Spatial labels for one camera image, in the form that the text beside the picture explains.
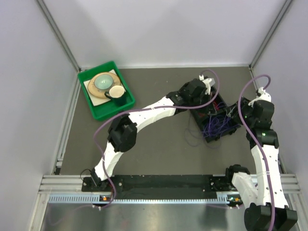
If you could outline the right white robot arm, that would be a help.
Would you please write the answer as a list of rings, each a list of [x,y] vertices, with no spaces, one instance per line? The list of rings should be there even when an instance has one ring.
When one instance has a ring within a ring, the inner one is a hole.
[[[279,141],[271,128],[274,104],[270,96],[249,101],[242,97],[229,108],[232,119],[246,128],[257,182],[240,165],[226,170],[225,186],[237,190],[243,205],[244,224],[248,231],[289,231],[298,220],[284,196],[279,171]]]

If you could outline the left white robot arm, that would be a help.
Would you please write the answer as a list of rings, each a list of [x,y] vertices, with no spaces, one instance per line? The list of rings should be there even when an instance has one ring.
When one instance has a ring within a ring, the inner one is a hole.
[[[92,185],[99,191],[106,190],[109,186],[108,177],[112,175],[121,155],[135,145],[138,132],[160,119],[207,103],[211,99],[211,87],[214,84],[212,78],[193,79],[185,83],[180,90],[168,93],[142,110],[120,113],[108,129],[105,149],[96,143],[102,158],[90,172]]]

